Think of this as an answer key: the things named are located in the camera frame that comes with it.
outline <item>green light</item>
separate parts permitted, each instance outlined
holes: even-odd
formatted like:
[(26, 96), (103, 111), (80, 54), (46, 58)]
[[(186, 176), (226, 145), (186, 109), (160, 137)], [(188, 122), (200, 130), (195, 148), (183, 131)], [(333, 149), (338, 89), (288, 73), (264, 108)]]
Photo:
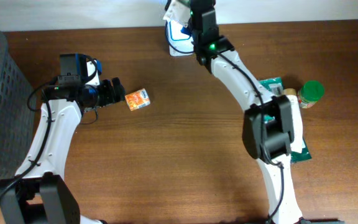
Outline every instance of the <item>green light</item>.
[(215, 49), (216, 49), (215, 44), (211, 44), (211, 45), (209, 46), (209, 49), (210, 49), (210, 50), (215, 50)]

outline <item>bottle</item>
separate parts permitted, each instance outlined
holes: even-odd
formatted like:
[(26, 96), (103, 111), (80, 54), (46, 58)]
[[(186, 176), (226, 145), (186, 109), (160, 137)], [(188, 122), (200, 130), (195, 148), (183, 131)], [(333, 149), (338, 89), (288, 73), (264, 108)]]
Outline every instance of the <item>bottle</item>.
[(324, 95), (324, 86), (318, 81), (308, 81), (298, 92), (299, 106), (310, 108)]
[(291, 113), (292, 113), (292, 123), (293, 123), (293, 132), (294, 140), (291, 143), (291, 151), (302, 153), (302, 143), (303, 143), (303, 124), (301, 117), (301, 110), (299, 109), (298, 97), (296, 96), (296, 90), (294, 89), (285, 89), (284, 94), (291, 102)]

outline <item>plastic container with green lid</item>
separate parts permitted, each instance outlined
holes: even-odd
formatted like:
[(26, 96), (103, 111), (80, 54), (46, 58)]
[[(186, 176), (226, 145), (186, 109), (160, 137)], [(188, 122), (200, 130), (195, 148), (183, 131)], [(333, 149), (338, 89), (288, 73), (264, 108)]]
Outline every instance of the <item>plastic container with green lid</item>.
[(310, 108), (324, 95), (324, 86), (318, 81), (308, 81), (298, 92), (299, 106)]

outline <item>beige cap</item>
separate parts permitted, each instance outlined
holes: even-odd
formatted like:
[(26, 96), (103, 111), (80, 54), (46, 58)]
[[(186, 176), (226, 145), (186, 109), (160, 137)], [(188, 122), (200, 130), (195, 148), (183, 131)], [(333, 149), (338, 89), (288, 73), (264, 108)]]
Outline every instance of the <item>beige cap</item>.
[(296, 96), (296, 90), (295, 89), (285, 89), (284, 90), (284, 95), (293, 95)]

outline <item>orange box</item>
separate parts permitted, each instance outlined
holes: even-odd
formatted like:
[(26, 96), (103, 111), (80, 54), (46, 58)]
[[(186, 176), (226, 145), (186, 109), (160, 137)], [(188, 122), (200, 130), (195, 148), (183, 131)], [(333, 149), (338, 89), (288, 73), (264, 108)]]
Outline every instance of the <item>orange box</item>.
[(131, 111), (150, 105), (150, 99), (145, 89), (126, 95), (125, 100)]

